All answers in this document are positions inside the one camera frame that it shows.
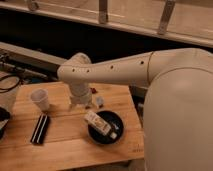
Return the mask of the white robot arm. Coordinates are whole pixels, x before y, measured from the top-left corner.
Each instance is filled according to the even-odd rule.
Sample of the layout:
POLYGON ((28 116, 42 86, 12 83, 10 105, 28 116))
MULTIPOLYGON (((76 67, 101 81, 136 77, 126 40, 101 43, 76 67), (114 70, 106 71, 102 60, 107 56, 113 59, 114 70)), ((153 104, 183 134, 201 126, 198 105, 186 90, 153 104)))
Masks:
POLYGON ((146 87, 146 171, 213 171, 213 53, 153 51, 92 64, 78 53, 57 70, 76 104, 91 101, 90 83, 146 87))

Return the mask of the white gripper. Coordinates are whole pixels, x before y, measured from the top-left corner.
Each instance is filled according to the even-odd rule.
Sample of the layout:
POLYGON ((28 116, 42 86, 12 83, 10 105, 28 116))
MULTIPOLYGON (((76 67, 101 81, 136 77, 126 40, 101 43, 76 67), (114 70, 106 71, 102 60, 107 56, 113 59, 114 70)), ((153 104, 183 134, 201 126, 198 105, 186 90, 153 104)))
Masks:
POLYGON ((71 83, 69 89, 73 106, 82 105, 86 109, 92 106, 92 92, 88 83, 71 83))

